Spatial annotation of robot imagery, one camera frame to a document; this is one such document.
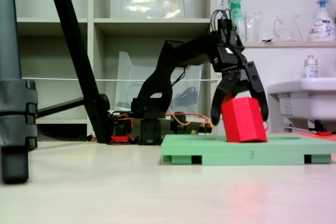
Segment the red block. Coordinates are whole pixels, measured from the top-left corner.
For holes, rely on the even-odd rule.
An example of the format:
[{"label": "red block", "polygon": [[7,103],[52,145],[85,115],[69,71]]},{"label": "red block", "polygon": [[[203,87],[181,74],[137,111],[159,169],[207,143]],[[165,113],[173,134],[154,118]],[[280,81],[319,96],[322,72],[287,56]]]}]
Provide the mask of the red block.
[{"label": "red block", "polygon": [[267,142],[258,100],[234,98],[222,104],[222,114],[228,142]]},{"label": "red block", "polygon": [[317,136],[331,136],[332,133],[331,133],[331,132],[320,132],[320,131],[318,131],[318,132],[316,133],[316,135],[317,135]]},{"label": "red block", "polygon": [[111,143],[121,144],[121,143],[128,143],[132,140],[131,135],[127,136],[112,136],[111,137]]}]

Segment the pump bottle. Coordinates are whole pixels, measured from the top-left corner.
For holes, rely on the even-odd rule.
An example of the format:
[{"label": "pump bottle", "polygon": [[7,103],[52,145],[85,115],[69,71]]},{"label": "pump bottle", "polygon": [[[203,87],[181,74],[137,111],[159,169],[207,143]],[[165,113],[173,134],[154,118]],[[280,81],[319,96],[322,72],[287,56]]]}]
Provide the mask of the pump bottle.
[{"label": "pump bottle", "polygon": [[318,12],[310,30],[310,41],[335,41],[336,31],[334,21],[330,18],[326,4],[328,0],[318,0],[320,5]]}]

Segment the tripod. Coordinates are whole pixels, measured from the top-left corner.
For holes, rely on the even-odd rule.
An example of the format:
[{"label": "tripod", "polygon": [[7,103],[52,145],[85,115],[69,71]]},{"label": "tripod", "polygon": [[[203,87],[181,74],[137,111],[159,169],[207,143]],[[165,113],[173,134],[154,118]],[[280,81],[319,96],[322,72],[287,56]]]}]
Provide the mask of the tripod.
[{"label": "tripod", "polygon": [[28,152],[37,148],[36,118],[84,105],[98,143],[110,141],[110,104],[100,95],[71,0],[54,0],[83,98],[37,111],[34,81],[20,69],[15,0],[0,0],[0,162],[2,181],[28,180]]}]

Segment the soap bottle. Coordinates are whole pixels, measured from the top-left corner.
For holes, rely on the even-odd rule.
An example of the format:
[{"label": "soap bottle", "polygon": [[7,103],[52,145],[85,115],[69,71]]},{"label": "soap bottle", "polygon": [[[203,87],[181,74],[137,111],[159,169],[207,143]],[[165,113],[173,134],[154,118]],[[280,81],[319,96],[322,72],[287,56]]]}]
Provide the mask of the soap bottle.
[{"label": "soap bottle", "polygon": [[237,34],[240,36],[241,41],[245,41],[245,25],[242,9],[240,6],[242,0],[228,0],[230,6],[232,25],[237,29]]},{"label": "soap bottle", "polygon": [[318,0],[320,11],[318,12],[310,30],[310,41],[335,41],[336,31],[332,18],[330,18],[326,4],[328,0]]},{"label": "soap bottle", "polygon": [[317,65],[317,59],[314,59],[314,55],[308,55],[308,59],[304,62],[305,78],[318,78],[319,67]]}]

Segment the green spray nozzle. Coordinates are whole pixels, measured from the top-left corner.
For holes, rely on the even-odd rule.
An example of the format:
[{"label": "green spray nozzle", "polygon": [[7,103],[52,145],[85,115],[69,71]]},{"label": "green spray nozzle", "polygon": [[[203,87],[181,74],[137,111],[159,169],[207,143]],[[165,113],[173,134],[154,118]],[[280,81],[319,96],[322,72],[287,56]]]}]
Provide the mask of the green spray nozzle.
[{"label": "green spray nozzle", "polygon": [[229,5],[230,5],[230,11],[232,11],[235,8],[239,8],[240,9],[240,3],[242,0],[228,0],[229,1]]}]

